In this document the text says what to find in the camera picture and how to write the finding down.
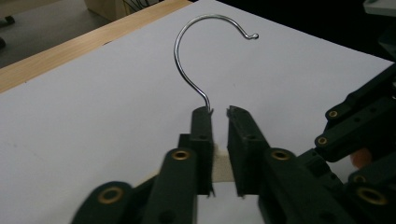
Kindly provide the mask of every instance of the metal hook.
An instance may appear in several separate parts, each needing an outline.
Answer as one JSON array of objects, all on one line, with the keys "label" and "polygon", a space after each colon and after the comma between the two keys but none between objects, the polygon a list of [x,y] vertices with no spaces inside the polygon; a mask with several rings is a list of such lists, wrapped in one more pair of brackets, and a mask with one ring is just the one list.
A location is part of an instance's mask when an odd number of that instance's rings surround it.
[{"label": "metal hook", "polygon": [[187,29],[189,29],[193,24],[195,24],[198,21],[205,20],[205,19],[220,19],[220,20],[223,20],[223,21],[227,21],[230,24],[232,24],[233,26],[235,26],[235,28],[238,29],[238,31],[241,33],[241,35],[244,38],[246,38],[246,39],[257,39],[257,38],[259,38],[259,35],[258,34],[248,35],[244,31],[244,29],[242,29],[242,27],[236,21],[233,21],[232,19],[230,19],[228,17],[222,16],[222,15],[218,15],[218,14],[205,14],[205,15],[196,17],[195,19],[189,21],[183,27],[183,29],[181,29],[180,33],[177,36],[177,39],[176,39],[176,42],[175,42],[175,47],[174,47],[175,62],[176,62],[176,65],[177,65],[178,72],[181,74],[181,76],[184,78],[184,80],[204,98],[205,104],[206,104],[206,107],[207,107],[207,112],[209,114],[211,114],[213,112],[213,110],[210,108],[209,98],[207,97],[207,95],[201,89],[199,89],[187,77],[186,73],[184,72],[183,68],[181,67],[180,59],[178,57],[178,47],[180,45],[181,37],[184,35],[184,33],[186,33]]}]

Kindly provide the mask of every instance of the floor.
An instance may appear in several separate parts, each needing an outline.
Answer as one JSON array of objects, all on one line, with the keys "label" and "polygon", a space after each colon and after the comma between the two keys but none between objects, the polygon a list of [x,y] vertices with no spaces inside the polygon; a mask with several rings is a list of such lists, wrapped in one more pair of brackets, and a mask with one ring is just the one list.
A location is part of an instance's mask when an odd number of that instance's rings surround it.
[{"label": "floor", "polygon": [[16,15],[14,24],[0,20],[0,68],[50,49],[110,23],[89,11],[83,0],[62,0]]}]

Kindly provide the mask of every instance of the metal wire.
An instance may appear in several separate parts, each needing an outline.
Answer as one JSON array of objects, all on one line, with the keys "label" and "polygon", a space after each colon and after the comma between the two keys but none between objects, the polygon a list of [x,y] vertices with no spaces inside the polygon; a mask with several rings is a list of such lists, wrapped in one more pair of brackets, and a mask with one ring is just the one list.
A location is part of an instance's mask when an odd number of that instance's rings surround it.
[{"label": "metal wire", "polygon": [[178,57],[178,49],[180,46],[180,40],[181,37],[183,37],[184,33],[186,33],[186,31],[196,22],[198,21],[202,21],[202,20],[206,20],[206,19],[219,19],[219,20],[223,20],[223,21],[227,21],[230,24],[232,24],[238,31],[239,33],[241,33],[241,35],[246,38],[246,39],[257,39],[259,38],[258,34],[254,34],[254,35],[248,35],[243,29],[242,27],[236,22],[233,21],[232,19],[219,15],[219,14],[205,14],[199,17],[196,17],[195,19],[189,21],[184,27],[183,29],[181,29],[180,33],[177,36],[176,42],[175,42],[175,47],[174,47],[174,56],[175,56],[175,62],[177,65],[177,69],[178,72],[181,74],[181,76],[183,77],[183,79],[195,90],[197,91],[205,100],[205,105],[207,107],[207,112],[210,114],[213,112],[213,110],[210,108],[210,102],[209,102],[209,98],[207,97],[207,95],[200,89],[198,88],[198,86],[196,86],[186,75],[186,73],[184,72],[181,63],[180,63],[180,59]]}]

